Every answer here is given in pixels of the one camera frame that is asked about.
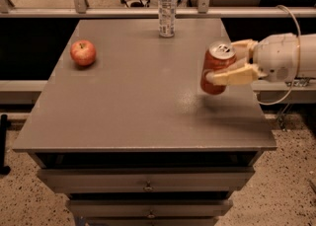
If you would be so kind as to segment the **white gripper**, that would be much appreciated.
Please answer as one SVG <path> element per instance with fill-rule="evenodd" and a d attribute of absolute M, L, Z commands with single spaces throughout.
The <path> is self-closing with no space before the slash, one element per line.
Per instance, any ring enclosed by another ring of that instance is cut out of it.
<path fill-rule="evenodd" d="M 263 78 L 269 82 L 290 82 L 298 68 L 299 41 L 294 34 L 271 35 L 257 42 L 252 39 L 233 41 L 238 60 L 253 57 L 255 64 L 209 71 L 207 82 L 215 86 L 246 85 Z"/>

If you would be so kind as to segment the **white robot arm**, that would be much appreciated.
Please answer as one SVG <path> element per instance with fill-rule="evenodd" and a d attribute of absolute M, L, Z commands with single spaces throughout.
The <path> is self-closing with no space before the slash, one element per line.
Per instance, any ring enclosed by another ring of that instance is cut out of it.
<path fill-rule="evenodd" d="M 216 86 L 268 82 L 291 82 L 295 78 L 316 78 L 316 35 L 271 35 L 261 41 L 234 41 L 237 60 L 227 68 L 205 72 Z"/>

